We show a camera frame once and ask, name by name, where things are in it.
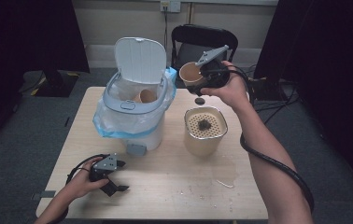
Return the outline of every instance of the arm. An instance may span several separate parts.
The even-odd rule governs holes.
[[[247,98],[244,81],[231,74],[228,84],[219,89],[202,89],[202,94],[218,96],[240,120],[247,144],[296,170],[288,152],[263,124]],[[310,208],[300,187],[272,164],[249,154],[252,172],[269,214],[269,223],[313,223]]]
[[[102,179],[96,182],[89,180],[89,170],[95,161],[99,161],[102,158],[95,158],[87,161],[83,164],[82,170],[80,170],[75,177],[63,187],[60,192],[51,200],[48,207],[36,220],[35,224],[50,223],[59,217],[73,202],[76,198],[83,197],[93,189],[99,189],[106,185],[109,180]]]

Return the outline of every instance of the electrical outlet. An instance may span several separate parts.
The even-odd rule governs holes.
[[[160,2],[160,11],[167,12],[180,12],[180,2],[178,1],[161,1]]]

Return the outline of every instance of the chair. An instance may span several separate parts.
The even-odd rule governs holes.
[[[229,46],[228,52],[219,55],[220,60],[231,62],[238,46],[237,37],[231,32],[215,27],[184,24],[176,27],[171,33],[173,51],[171,55],[171,67],[177,71],[185,64],[197,62],[203,55],[203,51]]]

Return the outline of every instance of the trash can lid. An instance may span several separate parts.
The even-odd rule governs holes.
[[[154,40],[124,37],[115,45],[116,64],[123,79],[160,84],[166,68],[164,47]]]

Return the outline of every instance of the tan container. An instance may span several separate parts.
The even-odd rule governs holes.
[[[195,156],[208,156],[217,150],[228,128],[220,111],[213,106],[190,109],[185,114],[186,149]]]

